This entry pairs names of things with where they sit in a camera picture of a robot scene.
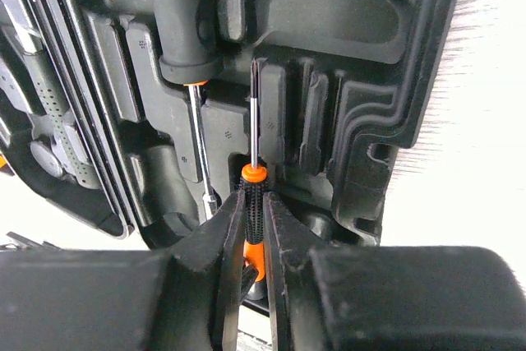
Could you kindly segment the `black plastic tool case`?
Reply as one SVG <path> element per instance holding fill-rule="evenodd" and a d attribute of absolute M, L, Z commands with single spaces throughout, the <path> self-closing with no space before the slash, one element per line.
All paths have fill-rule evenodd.
<path fill-rule="evenodd" d="M 12 0 L 72 111 L 67 133 L 101 188 L 35 160 L 48 116 L 1 0 L 1 151 L 36 195 L 105 235 L 152 248 L 205 217 L 186 86 L 166 80 L 155 0 Z M 201 87 L 210 181 L 225 201 L 250 160 L 250 66 L 261 73 L 259 159 L 294 215 L 330 241 L 377 245 L 397 152 L 413 146 L 456 0 L 216 0 L 223 70 Z"/>

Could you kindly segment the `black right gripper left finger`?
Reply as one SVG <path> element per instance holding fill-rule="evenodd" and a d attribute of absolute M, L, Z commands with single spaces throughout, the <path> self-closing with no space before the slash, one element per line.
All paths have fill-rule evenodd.
<path fill-rule="evenodd" d="M 154 251 L 1 255 L 4 350 L 234 350 L 245 196 Z"/>

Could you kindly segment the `small black orange screwdriver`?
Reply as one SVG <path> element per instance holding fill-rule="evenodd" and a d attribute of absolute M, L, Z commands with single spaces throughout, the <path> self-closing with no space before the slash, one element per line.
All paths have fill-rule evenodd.
<path fill-rule="evenodd" d="M 265 247 L 263 196 L 268 189 L 267 168 L 259 164 L 259 94 L 260 68 L 256 59 L 250 67 L 250 163 L 242 168 L 240 187 L 245 192 L 245 242 L 243 256 L 241 300 L 259 300 L 265 296 Z"/>

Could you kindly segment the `black handled large screwdriver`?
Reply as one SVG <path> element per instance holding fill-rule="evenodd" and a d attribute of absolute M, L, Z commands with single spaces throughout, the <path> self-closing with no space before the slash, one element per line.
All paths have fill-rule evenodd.
<path fill-rule="evenodd" d="M 201 87 L 223 70 L 215 34 L 215 7 L 216 0 L 155 0 L 162 75 L 172 83 L 186 86 L 189 92 L 207 219 L 215 215 L 218 201 L 210 181 L 201 113 Z"/>

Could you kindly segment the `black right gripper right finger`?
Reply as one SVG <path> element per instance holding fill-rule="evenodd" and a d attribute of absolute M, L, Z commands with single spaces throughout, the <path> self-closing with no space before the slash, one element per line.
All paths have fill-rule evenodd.
<path fill-rule="evenodd" d="M 263 200 L 276 350 L 522 350 L 525 296 L 481 247 L 335 247 Z"/>

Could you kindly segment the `black handled claw hammer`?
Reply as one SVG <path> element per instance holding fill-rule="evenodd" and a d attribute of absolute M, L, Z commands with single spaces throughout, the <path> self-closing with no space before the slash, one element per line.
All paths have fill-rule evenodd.
<path fill-rule="evenodd" d="M 40 166 L 55 178 L 73 178 L 84 188 L 100 189 L 101 184 L 93 164 L 86 157 L 79 157 L 67 133 L 65 122 L 72 119 L 72 111 L 42 39 L 16 19 L 16 13 L 21 9 L 19 2 L 4 0 L 3 3 L 23 49 L 22 56 L 30 79 L 51 127 L 49 143 L 31 143 L 31 153 Z"/>

